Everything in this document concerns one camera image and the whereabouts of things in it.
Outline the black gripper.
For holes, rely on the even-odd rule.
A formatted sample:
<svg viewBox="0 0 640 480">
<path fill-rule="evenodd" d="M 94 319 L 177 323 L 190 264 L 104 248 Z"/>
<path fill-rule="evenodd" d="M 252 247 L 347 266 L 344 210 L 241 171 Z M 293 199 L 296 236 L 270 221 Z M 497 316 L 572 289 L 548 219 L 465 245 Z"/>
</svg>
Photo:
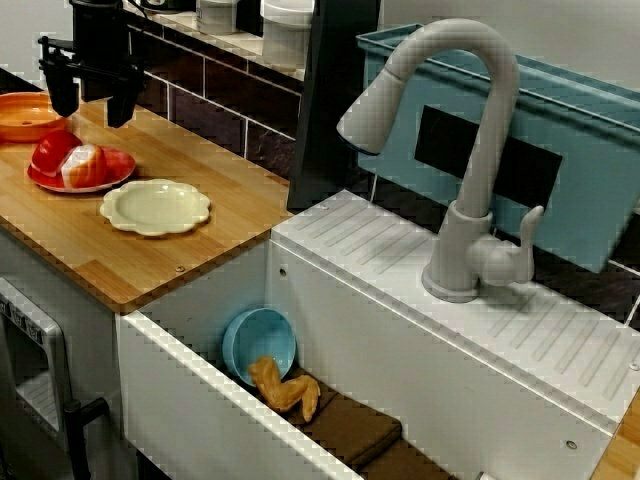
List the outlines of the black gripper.
<svg viewBox="0 0 640 480">
<path fill-rule="evenodd" d="M 120 128 L 133 116 L 145 86 L 143 66 L 129 53 L 128 28 L 122 9 L 74 9 L 72 38 L 43 35 L 39 66 L 55 112 L 69 117 L 79 106 L 76 79 L 92 80 L 112 88 L 107 101 L 107 123 Z"/>
</svg>

